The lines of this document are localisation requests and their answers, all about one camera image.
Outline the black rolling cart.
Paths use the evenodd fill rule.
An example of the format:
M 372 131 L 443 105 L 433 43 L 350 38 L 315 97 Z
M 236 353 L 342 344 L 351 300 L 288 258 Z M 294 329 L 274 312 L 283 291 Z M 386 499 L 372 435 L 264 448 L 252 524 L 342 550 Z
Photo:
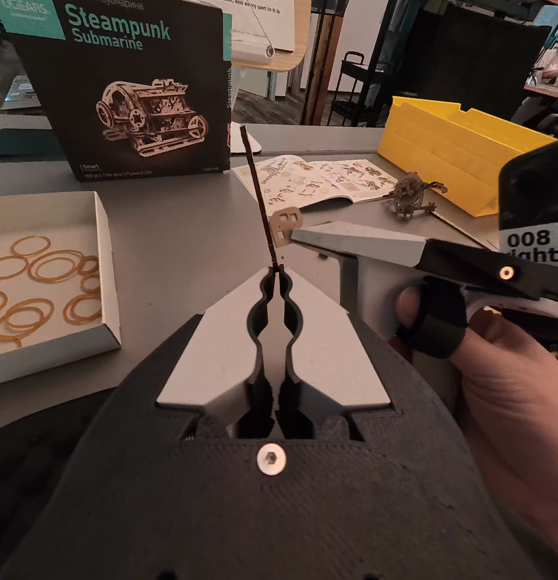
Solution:
M 364 60 L 365 56 L 360 52 L 351 50 L 345 53 L 344 59 L 341 61 L 340 74 L 329 109 L 329 116 L 326 122 L 327 126 L 331 124 L 333 115 L 340 117 L 342 127 L 345 126 L 347 121 L 351 123 L 353 120 L 361 94 L 361 90 L 356 90 L 357 85 L 359 82 L 363 83 L 368 79 L 369 65 L 364 64 Z M 344 76 L 349 77 L 353 81 L 353 87 L 348 96 L 343 93 L 340 95 L 340 86 Z M 390 74 L 385 70 L 384 65 L 378 64 L 375 69 L 376 84 L 385 85 L 389 79 Z M 381 112 L 374 112 L 374 106 L 368 105 L 366 98 L 365 104 L 361 107 L 358 126 L 362 125 L 367 127 L 371 123 L 371 127 L 377 127 L 380 114 Z

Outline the long notched wooden model part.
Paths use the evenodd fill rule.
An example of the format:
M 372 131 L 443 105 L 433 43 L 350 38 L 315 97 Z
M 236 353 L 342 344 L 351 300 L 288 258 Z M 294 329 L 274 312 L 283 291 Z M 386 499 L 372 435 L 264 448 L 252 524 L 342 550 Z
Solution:
M 265 207 L 263 195 L 261 192 L 261 186 L 260 186 L 259 178 L 257 175 L 257 170 L 256 170 L 255 162 L 254 162 L 253 153 L 252 153 L 250 146 L 249 146 L 247 129 L 244 125 L 241 125 L 240 132 L 242 134 L 242 138 L 244 141 L 247 164 L 248 164 L 248 167 L 250 170 L 250 175 L 251 175 L 253 186 L 254 186 L 254 192 L 255 192 L 255 196 L 257 199 L 258 206 L 259 206 L 259 211 L 260 211 L 261 220 L 263 223 L 264 232 L 266 235 L 268 251 L 269 251 L 269 255 L 271 257 L 271 265 L 273 268 L 273 272 L 276 274 L 279 272 L 279 265 L 278 265 L 278 261 L 277 261 L 277 257 L 276 257 L 275 246 L 274 246 L 273 238 L 271 236 L 271 232 L 269 229 L 269 221 L 267 219 L 266 207 Z

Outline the black model kit box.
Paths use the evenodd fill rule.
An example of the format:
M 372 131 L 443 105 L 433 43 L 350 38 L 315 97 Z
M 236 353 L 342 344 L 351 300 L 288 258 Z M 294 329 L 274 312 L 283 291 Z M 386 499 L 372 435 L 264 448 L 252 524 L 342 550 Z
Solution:
M 199 1 L 0 1 L 80 182 L 230 169 L 232 17 Z

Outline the assembled wooden gear mechanism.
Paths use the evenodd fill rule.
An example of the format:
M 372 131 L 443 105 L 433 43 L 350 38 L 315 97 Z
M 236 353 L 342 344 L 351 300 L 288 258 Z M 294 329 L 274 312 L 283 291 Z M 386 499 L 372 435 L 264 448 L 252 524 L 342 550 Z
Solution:
M 394 212 L 405 221 L 410 221 L 416 211 L 432 214 L 436 209 L 434 202 L 423 204 L 424 192 L 427 189 L 435 189 L 441 193 L 447 193 L 448 188 L 441 182 L 424 182 L 417 172 L 409 172 L 405 178 L 398 181 L 390 193 L 384 199 L 393 202 Z

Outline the yellow plastic bin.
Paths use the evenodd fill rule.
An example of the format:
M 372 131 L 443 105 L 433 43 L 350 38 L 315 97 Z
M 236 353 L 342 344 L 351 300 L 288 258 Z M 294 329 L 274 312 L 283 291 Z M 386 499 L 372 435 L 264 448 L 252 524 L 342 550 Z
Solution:
M 498 214 L 498 178 L 513 158 L 556 138 L 458 103 L 395 96 L 377 152 L 477 218 Z

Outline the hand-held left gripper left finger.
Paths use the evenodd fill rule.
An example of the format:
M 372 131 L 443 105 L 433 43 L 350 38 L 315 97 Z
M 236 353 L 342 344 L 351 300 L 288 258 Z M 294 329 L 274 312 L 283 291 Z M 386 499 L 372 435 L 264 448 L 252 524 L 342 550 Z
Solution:
M 261 439 L 274 427 L 273 391 L 259 335 L 268 324 L 274 269 L 263 268 L 210 306 L 156 403 L 235 425 L 239 438 Z

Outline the pile of rubber bands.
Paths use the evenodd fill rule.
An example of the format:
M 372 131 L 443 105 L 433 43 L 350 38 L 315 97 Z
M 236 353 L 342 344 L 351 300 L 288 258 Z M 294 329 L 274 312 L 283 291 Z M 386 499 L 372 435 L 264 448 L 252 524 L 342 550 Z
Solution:
M 0 256 L 0 354 L 101 321 L 97 255 L 54 249 L 49 237 L 30 235 Z

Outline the dark flat mat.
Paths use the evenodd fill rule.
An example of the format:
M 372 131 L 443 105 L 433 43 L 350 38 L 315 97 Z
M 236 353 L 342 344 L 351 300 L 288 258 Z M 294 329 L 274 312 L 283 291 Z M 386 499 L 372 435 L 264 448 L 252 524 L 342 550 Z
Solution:
M 0 129 L 0 163 L 64 159 L 60 143 L 50 129 Z

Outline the small wooden model part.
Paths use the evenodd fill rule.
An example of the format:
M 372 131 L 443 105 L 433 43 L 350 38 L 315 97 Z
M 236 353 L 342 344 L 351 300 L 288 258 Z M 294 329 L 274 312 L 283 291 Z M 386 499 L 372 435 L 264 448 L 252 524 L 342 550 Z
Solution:
M 292 233 L 304 225 L 303 216 L 297 207 L 278 210 L 270 217 L 269 229 L 276 248 L 290 245 Z

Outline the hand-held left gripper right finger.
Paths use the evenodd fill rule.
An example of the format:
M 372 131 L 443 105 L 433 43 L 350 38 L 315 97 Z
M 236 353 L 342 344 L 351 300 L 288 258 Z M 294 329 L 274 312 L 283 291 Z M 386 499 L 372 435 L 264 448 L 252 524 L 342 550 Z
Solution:
M 293 269 L 281 266 L 278 277 L 292 334 L 278 395 L 284 438 L 313 439 L 327 419 L 390 408 L 349 313 Z

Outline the thin wooden stick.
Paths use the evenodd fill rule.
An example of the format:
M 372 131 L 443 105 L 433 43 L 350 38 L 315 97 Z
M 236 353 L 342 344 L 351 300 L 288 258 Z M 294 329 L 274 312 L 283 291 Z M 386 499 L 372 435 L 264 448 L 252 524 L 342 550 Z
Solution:
M 485 242 L 485 241 L 481 241 L 477 237 L 472 236 L 471 234 L 469 234 L 467 231 L 465 231 L 460 226 L 456 225 L 452 221 L 443 217 L 437 211 L 432 211 L 430 214 L 432 216 L 434 216 L 436 219 L 438 219 L 439 221 L 441 221 L 442 223 L 444 223 L 445 225 L 449 226 L 451 229 L 455 230 L 456 232 L 460 233 L 462 236 L 466 237 L 468 240 L 470 240 L 473 243 L 475 243 L 476 245 L 478 245 L 479 247 L 482 247 L 482 248 L 484 248 L 486 250 L 490 250 L 490 251 L 498 251 L 497 247 L 495 247 L 494 244 L 489 243 L 489 242 Z

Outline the person's right hand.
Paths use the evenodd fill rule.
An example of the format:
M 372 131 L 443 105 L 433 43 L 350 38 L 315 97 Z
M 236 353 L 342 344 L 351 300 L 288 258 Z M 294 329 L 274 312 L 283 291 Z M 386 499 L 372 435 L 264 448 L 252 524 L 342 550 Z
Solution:
M 450 361 L 467 404 L 461 430 L 488 488 L 558 554 L 558 360 L 479 310 Z

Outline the white cardboard tray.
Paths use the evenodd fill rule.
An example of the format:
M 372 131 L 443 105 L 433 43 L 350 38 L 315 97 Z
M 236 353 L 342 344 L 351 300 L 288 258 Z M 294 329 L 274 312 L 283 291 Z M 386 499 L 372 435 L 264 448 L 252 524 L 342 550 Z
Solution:
M 121 322 L 109 221 L 96 192 L 50 192 L 0 197 L 0 256 L 22 237 L 43 235 L 54 249 L 97 255 L 102 321 L 63 337 L 0 354 L 0 383 L 121 347 Z

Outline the wooden-backed notice board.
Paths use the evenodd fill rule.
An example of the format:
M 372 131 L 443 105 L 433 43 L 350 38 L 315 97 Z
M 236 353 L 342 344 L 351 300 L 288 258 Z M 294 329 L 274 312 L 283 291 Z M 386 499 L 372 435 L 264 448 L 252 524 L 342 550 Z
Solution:
M 311 1 L 234 1 L 223 11 L 233 16 L 233 66 L 283 73 L 302 62 Z

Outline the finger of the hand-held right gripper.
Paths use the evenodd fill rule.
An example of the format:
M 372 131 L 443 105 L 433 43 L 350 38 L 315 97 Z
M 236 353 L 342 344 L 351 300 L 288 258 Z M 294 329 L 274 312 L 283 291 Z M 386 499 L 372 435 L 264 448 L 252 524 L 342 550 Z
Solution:
M 290 238 L 338 260 L 340 305 L 352 314 L 394 314 L 427 243 L 426 237 L 344 221 L 302 226 Z

